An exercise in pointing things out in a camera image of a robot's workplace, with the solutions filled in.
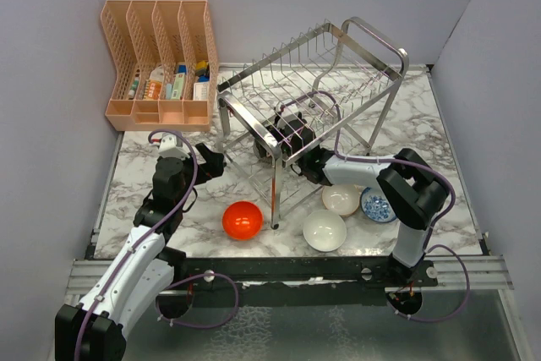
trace marble surface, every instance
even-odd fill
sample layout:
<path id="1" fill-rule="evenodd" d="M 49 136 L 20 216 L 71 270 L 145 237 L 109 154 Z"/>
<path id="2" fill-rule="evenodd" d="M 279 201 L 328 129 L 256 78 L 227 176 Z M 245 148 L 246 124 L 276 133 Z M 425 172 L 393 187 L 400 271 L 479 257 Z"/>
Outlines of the marble surface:
<path id="1" fill-rule="evenodd" d="M 347 109 L 351 110 L 358 106 L 358 103 L 367 101 L 370 94 L 374 96 L 380 91 L 379 83 L 374 81 L 370 86 L 359 90 L 351 100 L 347 100 L 347 95 L 351 94 L 356 81 L 362 78 L 359 74 L 353 75 L 344 70 L 333 74 L 334 77 L 327 78 L 320 89 L 330 91 L 342 101 L 344 113 L 347 113 Z M 229 78 L 232 72 L 221 70 L 220 75 Z M 294 78 L 282 77 L 276 81 L 276 74 L 271 77 L 271 73 L 263 72 L 260 78 L 254 76 L 253 83 L 248 82 L 243 89 L 238 87 L 235 94 L 246 103 L 257 118 L 261 119 L 270 116 L 270 107 L 276 104 L 276 96 L 270 94 L 268 97 L 258 98 L 260 92 L 273 90 L 279 100 L 287 99 L 288 95 L 297 96 L 299 91 L 309 90 L 311 81 L 307 79 L 313 75 L 314 72 L 307 72 L 306 75 L 299 74 Z M 352 128 L 368 139 L 382 106 L 383 101 L 373 105 L 352 123 Z M 310 110 L 308 104 L 305 109 L 305 118 L 316 132 L 327 129 L 332 123 L 333 117 L 328 110 L 317 111 L 317 106 Z M 221 133 L 217 112 L 213 121 L 214 127 L 209 133 L 185 135 L 193 144 L 205 142 L 212 148 Z M 226 142 L 243 133 L 242 126 L 234 118 L 231 124 L 232 134 Z M 148 145 L 147 134 L 147 132 L 127 132 L 124 135 L 96 245 L 97 259 L 111 259 L 120 251 L 132 227 L 135 212 L 150 191 L 158 154 L 156 147 Z M 325 144 L 331 146 L 333 141 L 327 140 Z M 351 154 L 362 152 L 362 147 L 355 147 L 355 144 L 356 141 L 350 134 L 342 132 L 341 150 Z M 432 168 L 443 173 L 456 190 L 456 205 L 436 226 L 431 243 L 446 244 L 459 254 L 481 254 L 473 220 L 427 75 L 419 70 L 411 70 L 402 83 L 375 142 L 373 154 L 396 154 L 402 147 L 410 147 L 417 151 Z M 245 172 L 260 180 L 265 186 L 264 189 L 270 192 L 268 178 L 271 175 L 271 166 L 255 157 L 251 139 L 246 139 L 232 148 L 229 155 Z M 282 210 L 287 210 L 313 189 L 312 184 L 287 170 L 282 192 L 282 200 L 286 201 Z M 372 222 L 358 210 L 345 219 L 347 239 L 338 250 L 324 254 L 312 249 L 303 238 L 302 223 L 312 211 L 325 208 L 320 191 L 284 216 L 278 230 L 271 230 L 269 206 L 230 163 L 222 177 L 198 186 L 197 190 L 199 198 L 192 210 L 184 216 L 182 224 L 168 243 L 170 247 L 185 251 L 188 256 L 382 255 L 389 254 L 396 241 L 397 222 L 388 224 Z M 232 240 L 221 227 L 224 210 L 237 200 L 251 200 L 259 205 L 264 213 L 263 229 L 249 241 Z"/>

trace white bowl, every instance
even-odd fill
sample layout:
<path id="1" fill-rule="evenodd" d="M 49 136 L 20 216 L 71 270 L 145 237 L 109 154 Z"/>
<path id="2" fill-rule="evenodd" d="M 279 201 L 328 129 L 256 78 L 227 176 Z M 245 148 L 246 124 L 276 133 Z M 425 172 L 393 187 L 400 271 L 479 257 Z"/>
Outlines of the white bowl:
<path id="1" fill-rule="evenodd" d="M 325 253 L 344 244 L 346 233 L 346 223 L 332 211 L 314 211 L 303 224 L 303 235 L 307 243 Z"/>
<path id="2" fill-rule="evenodd" d="M 396 220 L 389 201 L 378 189 L 366 188 L 361 194 L 361 208 L 364 214 L 375 222 L 389 223 Z"/>
<path id="3" fill-rule="evenodd" d="M 328 210 L 350 216 L 358 209 L 360 195 L 355 185 L 333 185 L 323 188 L 321 199 Z"/>

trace gray floor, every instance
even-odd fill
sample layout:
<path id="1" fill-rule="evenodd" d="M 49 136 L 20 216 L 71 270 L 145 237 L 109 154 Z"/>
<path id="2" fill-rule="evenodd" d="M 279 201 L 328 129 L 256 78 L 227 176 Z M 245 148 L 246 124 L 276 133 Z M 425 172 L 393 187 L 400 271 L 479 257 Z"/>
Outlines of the gray floor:
<path id="1" fill-rule="evenodd" d="M 426 317 L 445 315 L 463 292 L 424 295 Z M 193 322 L 217 321 L 227 309 L 191 309 Z M 128 339 L 135 360 L 518 360 L 496 291 L 473 291 L 454 320 L 419 324 L 388 307 L 360 305 L 241 308 L 222 328 L 195 331 L 156 322 L 150 308 Z"/>

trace rack handle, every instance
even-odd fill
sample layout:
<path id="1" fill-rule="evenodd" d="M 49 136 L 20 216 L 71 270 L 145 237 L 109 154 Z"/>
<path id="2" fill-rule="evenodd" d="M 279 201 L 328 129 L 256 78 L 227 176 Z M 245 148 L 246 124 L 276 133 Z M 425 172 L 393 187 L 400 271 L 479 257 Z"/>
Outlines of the rack handle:
<path id="1" fill-rule="evenodd" d="M 404 50 L 404 48 L 396 44 L 392 39 L 390 39 L 388 36 L 383 34 L 381 31 L 379 31 L 360 17 L 353 16 L 345 20 L 342 23 L 342 31 L 344 33 L 347 34 L 347 31 L 349 30 L 349 25 L 351 23 L 354 23 L 359 29 L 374 38 L 380 44 L 383 44 L 387 49 L 393 51 L 400 58 L 400 75 L 404 77 L 407 70 L 409 69 L 409 56 L 407 55 L 406 50 Z"/>
<path id="2" fill-rule="evenodd" d="M 248 129 L 274 160 L 281 159 L 281 148 L 274 135 L 229 90 L 224 90 L 218 94 L 218 103 L 220 103 L 220 106 L 225 105 L 227 107 L 227 110 Z"/>

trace bowl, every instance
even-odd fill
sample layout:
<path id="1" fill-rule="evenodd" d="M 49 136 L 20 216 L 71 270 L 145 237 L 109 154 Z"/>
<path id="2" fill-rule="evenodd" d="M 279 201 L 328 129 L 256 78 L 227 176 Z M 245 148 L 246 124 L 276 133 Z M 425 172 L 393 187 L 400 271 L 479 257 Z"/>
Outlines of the bowl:
<path id="1" fill-rule="evenodd" d="M 378 223 L 389 223 L 396 220 L 389 201 L 378 189 L 366 188 L 361 193 L 361 209 L 371 220 Z"/>
<path id="2" fill-rule="evenodd" d="M 346 241 L 346 223 L 332 211 L 314 211 L 304 220 L 303 235 L 313 249 L 328 253 Z"/>
<path id="3" fill-rule="evenodd" d="M 260 232 L 263 226 L 263 213 L 254 203 L 241 200 L 224 211 L 221 224 L 229 237 L 248 240 Z"/>
<path id="4" fill-rule="evenodd" d="M 323 205 L 340 216 L 350 216 L 358 209 L 360 192 L 355 185 L 325 186 L 321 193 Z"/>

